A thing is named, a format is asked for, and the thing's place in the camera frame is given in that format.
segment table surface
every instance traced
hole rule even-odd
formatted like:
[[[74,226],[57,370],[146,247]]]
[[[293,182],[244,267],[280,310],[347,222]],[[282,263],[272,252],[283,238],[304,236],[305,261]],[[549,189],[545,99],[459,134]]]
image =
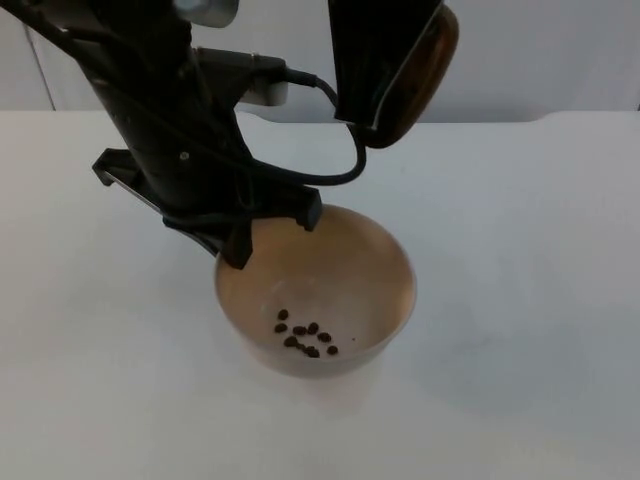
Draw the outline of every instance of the table surface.
[[[339,125],[241,115],[254,154],[346,169]],[[0,476],[632,479],[640,115],[420,125],[323,190],[404,245],[406,329],[331,380],[250,357],[213,258],[91,164],[103,113],[2,113]]]

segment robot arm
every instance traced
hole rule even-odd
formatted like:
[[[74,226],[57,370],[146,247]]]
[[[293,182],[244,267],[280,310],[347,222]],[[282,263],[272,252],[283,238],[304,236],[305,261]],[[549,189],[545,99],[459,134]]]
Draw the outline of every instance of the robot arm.
[[[75,58],[123,136],[127,150],[108,149],[95,163],[100,180],[120,184],[160,212],[166,226],[236,268],[251,256],[253,219],[286,216],[313,230],[322,211],[313,186],[354,180],[365,167],[365,147],[384,148],[409,130],[439,85],[458,34],[442,0],[329,0],[336,94],[278,58],[192,49],[190,21],[225,26],[237,0],[0,6]],[[287,82],[320,88],[335,105],[356,146],[351,171],[307,175],[253,157],[234,107]]]

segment bowl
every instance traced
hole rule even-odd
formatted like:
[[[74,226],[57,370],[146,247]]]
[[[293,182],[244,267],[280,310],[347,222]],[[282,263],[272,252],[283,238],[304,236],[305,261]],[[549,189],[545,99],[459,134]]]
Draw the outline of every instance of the bowl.
[[[220,256],[215,288],[226,317],[262,363],[295,376],[344,373],[365,364],[400,332],[416,298],[416,284],[400,244],[373,220],[329,206],[316,229],[306,232],[294,220],[253,223],[253,255],[244,270]],[[288,312],[279,320],[282,310]],[[295,326],[320,326],[317,335],[297,337],[315,346],[319,358],[287,348]],[[277,324],[287,332],[275,333]],[[338,354],[327,353],[329,345]]]

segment bowl rim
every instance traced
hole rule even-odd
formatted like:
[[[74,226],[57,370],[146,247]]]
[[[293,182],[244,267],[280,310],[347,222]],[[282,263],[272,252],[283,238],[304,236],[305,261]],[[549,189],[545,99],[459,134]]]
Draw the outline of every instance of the bowl rim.
[[[218,306],[220,307],[220,310],[222,311],[222,313],[224,314],[224,317],[226,319],[226,321],[231,324],[231,326],[233,327],[233,329],[240,335],[240,337],[247,343],[249,343],[250,345],[258,348],[260,351],[268,353],[268,354],[273,354],[277,357],[279,357],[280,359],[283,360],[293,360],[296,362],[304,362],[304,363],[314,363],[314,364],[318,364],[318,363],[331,363],[331,364],[337,364],[337,363],[342,363],[342,362],[349,362],[352,360],[357,360],[361,357],[365,357],[367,355],[370,355],[372,353],[375,353],[377,351],[382,350],[383,348],[385,348],[394,338],[396,338],[400,332],[405,328],[405,326],[407,325],[407,323],[409,323],[409,320],[411,319],[411,317],[413,316],[413,313],[415,311],[416,308],[416,304],[418,301],[418,278],[416,276],[416,272],[415,269],[413,268],[413,263],[411,262],[411,257],[409,256],[409,254],[407,253],[407,251],[405,250],[405,248],[402,246],[402,244],[398,241],[398,239],[395,237],[395,235],[393,235],[389,230],[387,230],[385,227],[383,227],[379,222],[377,222],[376,220],[374,220],[373,218],[364,215],[360,212],[357,212],[355,210],[352,210],[350,208],[347,207],[342,207],[342,206],[338,206],[338,205],[332,205],[332,204],[324,204],[323,208],[329,208],[329,209],[337,209],[337,210],[345,210],[349,213],[352,214],[356,214],[358,216],[361,216],[363,218],[365,218],[366,220],[373,222],[378,228],[380,228],[383,232],[385,232],[389,238],[391,238],[394,242],[394,244],[398,247],[398,249],[400,250],[400,252],[402,253],[403,258],[406,261],[406,265],[409,268],[409,272],[411,274],[411,286],[412,286],[412,290],[413,290],[413,295],[412,295],[412,299],[411,299],[411,306],[409,307],[407,314],[405,315],[405,317],[402,319],[402,321],[400,323],[398,323],[398,325],[396,326],[396,328],[386,337],[384,337],[382,340],[380,340],[379,342],[363,349],[363,350],[359,350],[356,353],[351,353],[351,354],[346,354],[346,355],[340,355],[340,356],[336,356],[336,357],[320,357],[320,358],[309,358],[309,357],[305,357],[305,356],[292,356],[292,355],[285,355],[283,352],[288,352],[289,350],[282,350],[280,348],[277,347],[272,347],[269,345],[264,345],[261,344],[257,341],[255,341],[252,337],[250,337],[249,335],[247,335],[233,320],[231,320],[231,317],[229,316],[229,314],[227,313],[227,311],[225,310],[224,306],[222,305],[222,303],[220,302],[220,295],[219,295],[219,285],[218,285],[218,280],[219,280],[219,271],[221,268],[221,265],[223,263],[225,263],[224,258],[222,257],[221,254],[218,254],[216,257],[216,261],[215,261],[215,265],[213,267],[213,287],[214,287],[214,293],[215,293],[215,299],[216,302],[218,304]]]

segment black cable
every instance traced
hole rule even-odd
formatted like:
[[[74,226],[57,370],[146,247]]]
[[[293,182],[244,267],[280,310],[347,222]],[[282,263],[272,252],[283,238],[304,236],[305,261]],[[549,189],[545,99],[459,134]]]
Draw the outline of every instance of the black cable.
[[[89,54],[84,48],[80,47],[68,34],[58,29],[55,25],[47,22],[44,17],[29,7],[22,4],[19,0],[0,0],[0,6],[5,8],[13,16],[21,20],[29,27],[36,30],[43,37],[60,48],[62,51],[73,57],[76,61],[83,65],[83,67],[91,70],[95,75],[102,77],[109,82],[110,88],[118,95],[122,95],[129,100],[130,104],[139,108],[148,117],[154,119],[160,123],[164,128],[171,131],[175,136],[181,138],[186,143],[196,145],[209,155],[212,155],[220,163],[231,167],[245,171],[249,175],[257,173],[266,177],[272,178],[276,181],[282,181],[285,183],[302,184],[302,185],[314,185],[314,186],[337,186],[349,183],[358,178],[364,171],[367,164],[367,151],[364,144],[358,139],[355,129],[349,126],[349,132],[353,137],[353,141],[356,147],[356,164],[348,172],[338,175],[313,175],[308,173],[296,172],[294,170],[288,170],[286,168],[276,167],[268,163],[261,162],[256,159],[252,159],[249,162],[234,162],[211,147],[205,145],[199,139],[193,138],[189,133],[182,131],[178,126],[169,120],[166,120],[161,112],[155,111],[146,104],[143,104],[133,98],[129,93],[118,88],[117,82],[112,78],[110,72],[104,67],[104,65],[97,61],[91,54]],[[316,77],[315,75],[299,72],[296,70],[287,70],[286,81],[290,83],[297,83],[313,88],[319,88],[329,98],[331,103],[335,106],[337,104],[338,95],[331,88],[331,86],[324,80]]]

